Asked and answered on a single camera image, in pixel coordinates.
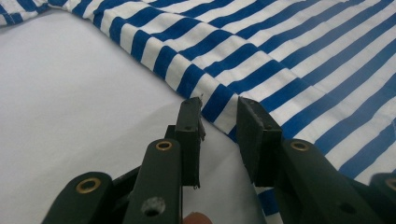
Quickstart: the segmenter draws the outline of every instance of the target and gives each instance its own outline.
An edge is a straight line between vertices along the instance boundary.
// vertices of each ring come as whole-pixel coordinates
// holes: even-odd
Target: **cloth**
[[[367,184],[396,172],[392,1],[0,0],[0,24],[48,7],[90,20],[180,95],[202,97],[203,116],[233,140],[241,95],[344,175]],[[259,194],[267,215],[271,195]]]

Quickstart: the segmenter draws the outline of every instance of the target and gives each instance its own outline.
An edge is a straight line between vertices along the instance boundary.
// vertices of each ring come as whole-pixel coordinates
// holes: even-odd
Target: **blue and white striped fabric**
[[[390,0],[0,0],[0,24],[48,7],[90,20],[232,139],[237,96],[287,138],[368,183],[396,172],[396,4]],[[273,214],[271,190],[259,198]]]

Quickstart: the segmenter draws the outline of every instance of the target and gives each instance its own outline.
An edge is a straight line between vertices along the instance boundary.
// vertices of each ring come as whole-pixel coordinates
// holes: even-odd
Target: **white surface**
[[[90,22],[54,9],[0,28],[0,72],[0,223],[39,223],[75,176],[140,165],[183,101]],[[262,223],[237,145],[204,125],[202,187],[184,189],[184,216]]]

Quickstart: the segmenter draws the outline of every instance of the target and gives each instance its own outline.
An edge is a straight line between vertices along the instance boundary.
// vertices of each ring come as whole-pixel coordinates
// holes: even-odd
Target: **striped cloth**
[[[388,0],[0,0],[0,24],[90,20],[235,139],[238,95],[368,183],[396,172],[396,4]],[[271,190],[259,194],[276,212]]]

